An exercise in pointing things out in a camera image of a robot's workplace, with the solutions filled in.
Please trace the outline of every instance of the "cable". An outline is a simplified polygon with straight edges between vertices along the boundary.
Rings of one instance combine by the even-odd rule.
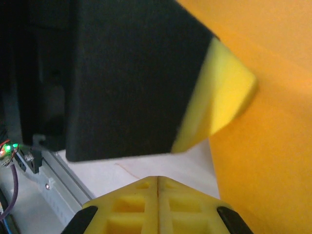
[[[6,219],[4,219],[3,222],[4,222],[4,225],[5,225],[5,228],[6,228],[7,232],[8,232],[8,234],[12,234],[12,232],[11,232],[11,230],[10,230],[10,227],[9,227],[9,225],[8,225],[8,223],[7,223],[7,221],[6,221]]]
[[[19,193],[19,180],[18,180],[18,174],[16,172],[15,165],[12,164],[10,167],[12,170],[13,183],[14,183],[13,196],[12,196],[12,200],[11,200],[9,206],[0,215],[0,221],[2,221],[10,213],[10,211],[13,209],[15,202],[16,202],[16,199],[18,198],[18,193]]]

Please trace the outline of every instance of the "black foam block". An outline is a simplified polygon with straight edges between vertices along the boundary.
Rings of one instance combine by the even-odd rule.
[[[66,157],[170,152],[212,33],[172,0],[80,0]]]

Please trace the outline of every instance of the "screw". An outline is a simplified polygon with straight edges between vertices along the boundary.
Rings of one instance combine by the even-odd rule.
[[[30,162],[34,160],[34,156],[31,153],[26,154],[25,156],[26,162]]]

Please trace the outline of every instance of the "black rubber pad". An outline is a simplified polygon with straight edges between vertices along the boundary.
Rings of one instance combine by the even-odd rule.
[[[97,211],[96,206],[89,206],[78,211],[61,234],[84,234]]]
[[[223,206],[218,207],[217,211],[230,234],[253,234],[237,212]]]
[[[212,33],[173,0],[80,0],[66,157],[170,152]]]

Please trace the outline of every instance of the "black foam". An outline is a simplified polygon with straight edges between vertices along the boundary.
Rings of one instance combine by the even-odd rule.
[[[172,0],[80,0],[72,17],[67,159],[169,152],[212,33]]]

